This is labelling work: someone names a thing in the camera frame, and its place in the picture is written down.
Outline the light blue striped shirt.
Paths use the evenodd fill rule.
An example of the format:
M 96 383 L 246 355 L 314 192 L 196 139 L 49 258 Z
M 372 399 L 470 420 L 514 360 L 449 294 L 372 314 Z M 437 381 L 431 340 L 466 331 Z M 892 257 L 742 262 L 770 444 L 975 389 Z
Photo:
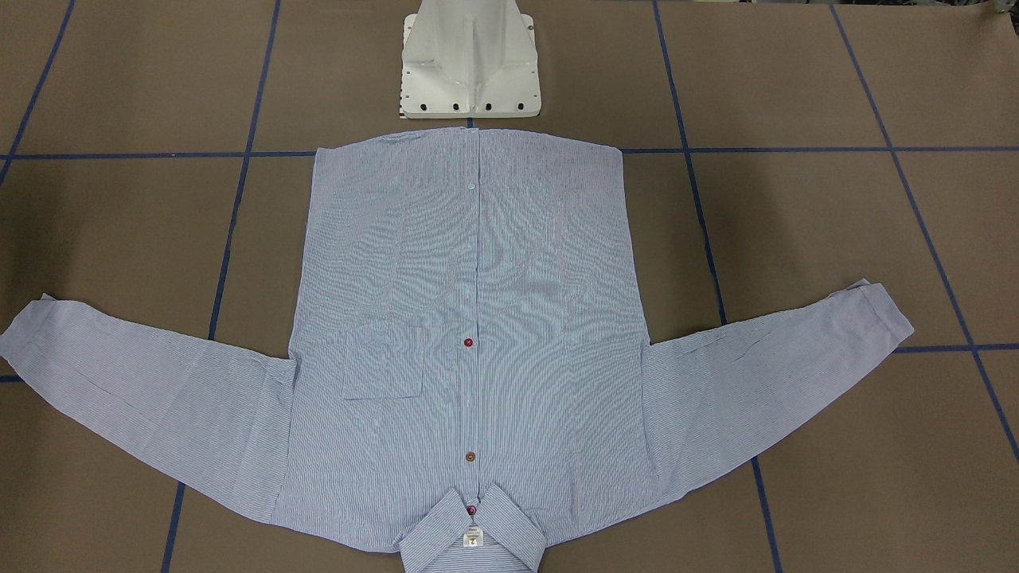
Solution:
M 433 128 L 315 156 L 285 359 L 43 296 L 2 356 L 257 522 L 408 572 L 538 570 L 797 431 L 913 326 L 879 283 L 651 342 L 623 154 Z

